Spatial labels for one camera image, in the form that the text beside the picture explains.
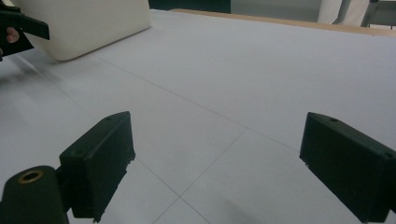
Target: beige box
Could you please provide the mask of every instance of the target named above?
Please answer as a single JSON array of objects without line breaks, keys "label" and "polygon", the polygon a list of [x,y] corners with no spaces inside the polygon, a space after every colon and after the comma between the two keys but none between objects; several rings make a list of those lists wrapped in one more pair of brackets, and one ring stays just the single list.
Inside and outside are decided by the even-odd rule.
[{"label": "beige box", "polygon": [[57,61],[77,58],[150,26],[148,0],[11,0],[49,25],[50,40],[26,35]]}]

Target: wooden edge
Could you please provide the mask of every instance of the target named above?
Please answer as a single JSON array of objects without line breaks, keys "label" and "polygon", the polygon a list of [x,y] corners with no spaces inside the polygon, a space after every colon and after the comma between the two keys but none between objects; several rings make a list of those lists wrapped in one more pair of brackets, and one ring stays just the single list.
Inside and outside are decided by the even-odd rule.
[{"label": "wooden edge", "polygon": [[307,28],[315,28],[315,29],[321,29],[321,30],[347,32],[347,33],[355,33],[355,34],[363,34],[363,35],[385,35],[385,36],[396,37],[396,30],[381,30],[381,29],[375,29],[375,28],[365,28],[365,27],[356,27],[356,26],[332,25],[332,24],[324,24],[324,23],[317,23],[317,22],[310,22],[310,21],[288,21],[288,20],[255,17],[255,16],[245,16],[245,15],[208,12],[208,11],[197,11],[197,10],[189,10],[189,9],[182,9],[182,8],[172,9],[171,11],[181,12],[181,13],[189,13],[189,14],[194,14],[194,15],[237,19],[237,20],[244,20],[244,21],[263,21],[263,22],[271,22],[271,23],[284,24],[284,25],[301,26],[301,27],[307,27]]}]

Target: white table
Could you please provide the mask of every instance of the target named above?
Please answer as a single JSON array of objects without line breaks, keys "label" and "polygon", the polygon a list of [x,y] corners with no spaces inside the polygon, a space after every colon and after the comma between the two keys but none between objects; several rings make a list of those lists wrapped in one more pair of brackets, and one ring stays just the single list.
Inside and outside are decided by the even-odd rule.
[{"label": "white table", "polygon": [[396,148],[394,37],[152,17],[147,31],[74,61],[5,58],[1,191],[19,171],[57,168],[92,125],[130,110],[137,161],[102,223],[359,223],[298,158],[305,116]]}]

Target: black mechanical part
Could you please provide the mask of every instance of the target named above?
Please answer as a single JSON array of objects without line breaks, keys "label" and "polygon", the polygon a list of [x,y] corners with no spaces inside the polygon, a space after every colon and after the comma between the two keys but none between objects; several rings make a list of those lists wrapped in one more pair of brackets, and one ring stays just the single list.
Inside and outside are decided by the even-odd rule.
[{"label": "black mechanical part", "polygon": [[361,222],[396,212],[396,152],[369,136],[308,113],[300,158]]},{"label": "black mechanical part", "polygon": [[[3,56],[31,49],[33,47],[23,32],[48,40],[50,39],[50,28],[46,23],[25,16],[21,13],[21,9],[19,7],[6,6],[1,0],[0,22],[0,33],[3,33],[0,35],[0,49],[4,52]],[[12,44],[12,47],[7,42],[6,29],[8,27],[13,27],[18,31],[18,33],[20,33],[20,40],[17,43]]]},{"label": "black mechanical part", "polygon": [[130,113],[102,119],[61,154],[56,171],[38,166],[8,180],[0,223],[67,224],[70,208],[99,222],[134,157]]},{"label": "black mechanical part", "polygon": [[107,117],[61,154],[62,173],[75,193],[75,217],[101,219],[126,167],[134,160],[129,112]]},{"label": "black mechanical part", "polygon": [[68,223],[56,172],[37,166],[11,177],[1,202],[0,223]]}]

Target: table edge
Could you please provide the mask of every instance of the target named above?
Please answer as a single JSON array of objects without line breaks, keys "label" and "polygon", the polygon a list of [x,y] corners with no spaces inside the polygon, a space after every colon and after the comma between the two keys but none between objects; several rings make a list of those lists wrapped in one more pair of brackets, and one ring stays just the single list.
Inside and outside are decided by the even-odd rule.
[{"label": "table edge", "polygon": [[317,22],[311,22],[311,21],[288,21],[288,20],[274,19],[274,18],[227,14],[227,13],[220,13],[220,12],[199,11],[199,10],[190,10],[190,9],[183,9],[183,8],[175,8],[170,11],[180,12],[180,13],[188,13],[188,14],[194,14],[194,15],[210,16],[210,17],[220,17],[220,18],[227,18],[227,19],[244,20],[244,21],[271,22],[271,23],[276,23],[276,24],[300,26],[300,27],[306,27],[306,28],[314,28],[314,29],[337,31],[337,32],[347,32],[347,33],[362,34],[362,35],[384,35],[384,36],[396,37],[396,30],[381,30],[381,29],[375,29],[375,28],[334,25],[334,24],[317,23]]}]

